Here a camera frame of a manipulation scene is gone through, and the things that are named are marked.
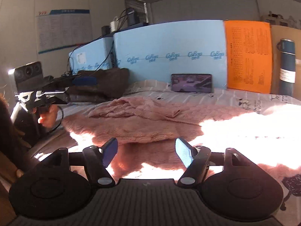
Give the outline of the person's left hand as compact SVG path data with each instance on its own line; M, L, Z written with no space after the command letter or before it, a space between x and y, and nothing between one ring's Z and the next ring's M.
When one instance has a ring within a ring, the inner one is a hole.
M59 108L57 105L51 105L47 112L40 114L38 123L45 128L53 128L56 123L58 111Z

